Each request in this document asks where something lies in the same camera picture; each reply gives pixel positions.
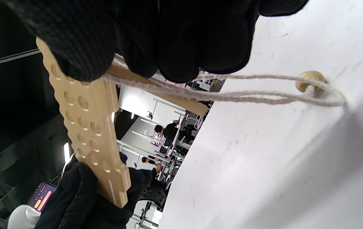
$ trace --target screen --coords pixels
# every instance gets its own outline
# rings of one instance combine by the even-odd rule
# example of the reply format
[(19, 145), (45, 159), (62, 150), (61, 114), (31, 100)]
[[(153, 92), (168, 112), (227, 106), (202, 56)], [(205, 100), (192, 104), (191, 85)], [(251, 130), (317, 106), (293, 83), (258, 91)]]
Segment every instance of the screen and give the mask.
[(56, 189), (57, 188), (53, 185), (41, 182), (32, 194), (27, 205), (41, 212), (47, 204), (47, 201), (50, 199), (50, 196), (53, 194), (53, 192), (55, 192)]
[(150, 143), (155, 146), (163, 146), (166, 138), (163, 136), (163, 133), (155, 132)]

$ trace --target white wall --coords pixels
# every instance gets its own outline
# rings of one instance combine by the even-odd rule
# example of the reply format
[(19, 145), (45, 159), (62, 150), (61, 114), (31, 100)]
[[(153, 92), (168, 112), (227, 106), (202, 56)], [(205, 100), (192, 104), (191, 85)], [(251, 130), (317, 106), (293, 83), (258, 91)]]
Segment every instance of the white wall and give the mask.
[[(129, 144), (129, 145), (133, 145), (135, 147), (141, 148), (143, 150), (146, 150), (150, 153), (155, 153), (155, 150), (159, 151), (160, 147), (154, 146), (150, 143), (150, 140), (139, 136), (137, 134), (132, 133), (132, 131), (136, 132), (136, 133), (140, 133), (141, 135), (143, 134), (144, 130), (148, 130), (148, 135), (153, 135), (153, 133), (155, 132), (155, 126), (151, 125), (149, 123), (143, 122), (141, 120), (141, 117), (138, 117), (138, 119), (135, 121), (135, 123), (133, 123), (133, 126), (131, 126), (131, 128), (129, 129), (129, 131), (125, 134), (125, 136), (121, 139), (121, 141)], [(124, 146), (123, 148), (125, 149), (129, 149), (137, 154), (141, 154), (142, 152), (140, 150), (137, 149), (133, 149), (130, 147), (126, 147)], [(129, 152), (127, 150), (123, 149), (122, 153), (124, 153), (127, 157), (128, 157), (128, 161), (127, 161), (127, 166), (130, 168), (134, 168), (134, 164), (133, 161), (138, 162), (138, 169), (152, 169), (154, 168), (153, 165), (148, 164), (148, 163), (142, 163), (141, 159), (142, 159), (142, 155), (138, 156), (132, 152)]]
[(163, 126), (178, 118), (178, 114), (174, 113), (174, 111), (184, 113), (179, 109), (175, 109), (162, 103), (157, 103), (156, 105), (156, 101), (153, 99), (161, 100), (183, 109), (174, 103), (170, 103), (169, 101), (150, 94), (144, 90), (126, 86), (121, 87), (121, 92), (119, 93), (119, 107), (145, 118), (149, 112), (155, 111), (153, 114), (153, 121)]

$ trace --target table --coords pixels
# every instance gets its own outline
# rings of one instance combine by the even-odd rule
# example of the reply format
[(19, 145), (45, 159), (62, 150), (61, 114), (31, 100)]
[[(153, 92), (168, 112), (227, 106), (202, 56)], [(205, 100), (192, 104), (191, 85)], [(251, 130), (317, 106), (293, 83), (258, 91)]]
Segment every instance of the table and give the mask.
[[(308, 70), (325, 74), (347, 106), (216, 102), (161, 229), (363, 228), (363, 1), (310, 0), (296, 15), (259, 18), (238, 74)], [(227, 80), (222, 92), (251, 89), (298, 93), (276, 80)]]

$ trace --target wooden bead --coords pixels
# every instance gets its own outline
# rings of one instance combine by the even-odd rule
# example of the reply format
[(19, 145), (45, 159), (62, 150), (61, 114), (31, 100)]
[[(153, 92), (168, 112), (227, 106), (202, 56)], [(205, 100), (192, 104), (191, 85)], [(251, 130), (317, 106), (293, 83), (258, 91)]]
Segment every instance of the wooden bead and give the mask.
[[(306, 72), (300, 74), (299, 77), (308, 79), (308, 80), (318, 80), (320, 82), (325, 83), (323, 74), (321, 74), (318, 71), (306, 71)], [(308, 86), (309, 86), (309, 84), (307, 84), (307, 83), (302, 83), (302, 82), (296, 81), (296, 88), (302, 93), (306, 91), (306, 88)], [(320, 90), (321, 90), (321, 88), (315, 87), (315, 92), (318, 92)]]

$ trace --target ceiling light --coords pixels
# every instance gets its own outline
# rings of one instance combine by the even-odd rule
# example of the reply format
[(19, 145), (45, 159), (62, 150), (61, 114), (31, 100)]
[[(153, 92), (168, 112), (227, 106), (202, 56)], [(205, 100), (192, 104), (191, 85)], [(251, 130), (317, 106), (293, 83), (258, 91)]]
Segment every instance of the ceiling light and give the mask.
[(64, 160), (65, 164), (68, 164), (68, 162), (70, 162), (70, 146), (68, 142), (64, 145)]
[(145, 122), (145, 123), (149, 123), (150, 125), (152, 125), (152, 126), (155, 126), (155, 124), (154, 123), (151, 123), (151, 122), (149, 122), (149, 121), (147, 121), (147, 120), (145, 120), (145, 119), (140, 119), (140, 120), (142, 120), (143, 122)]

